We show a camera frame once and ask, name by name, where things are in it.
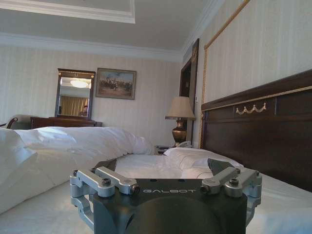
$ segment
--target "table lamp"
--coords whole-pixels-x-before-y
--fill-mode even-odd
[[[176,147],[186,140],[186,129],[183,126],[184,120],[195,120],[191,110],[190,99],[188,97],[175,97],[165,119],[176,119],[176,128],[172,129],[172,135],[175,139],[174,147]]]

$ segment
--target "painting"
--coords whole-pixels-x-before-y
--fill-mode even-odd
[[[134,100],[136,78],[136,71],[98,68],[96,97]]]

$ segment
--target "door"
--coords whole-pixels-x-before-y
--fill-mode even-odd
[[[192,56],[181,69],[180,77],[180,96],[190,98],[190,105],[193,113],[195,112],[198,48],[199,39],[197,39],[193,44]],[[184,126],[187,129],[186,139],[191,141],[191,143],[193,144],[194,121],[186,120],[184,121]]]

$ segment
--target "dresser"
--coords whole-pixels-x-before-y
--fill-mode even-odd
[[[50,117],[40,118],[31,117],[31,128],[42,128],[49,126],[58,127],[102,127],[102,122],[96,122],[94,120],[85,120],[79,118],[61,118],[61,117]]]

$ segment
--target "striped wallpaper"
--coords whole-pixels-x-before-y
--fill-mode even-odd
[[[178,96],[180,66],[153,59],[0,46],[0,123],[15,114],[54,116],[57,68],[135,70],[135,100],[95,97],[92,119],[147,137],[153,144],[173,144],[175,121],[165,120],[165,115]]]
[[[197,97],[204,44],[241,2],[226,0],[200,37]],[[312,69],[311,9],[311,0],[251,0],[208,49],[205,102]],[[195,145],[200,105],[195,107]]]

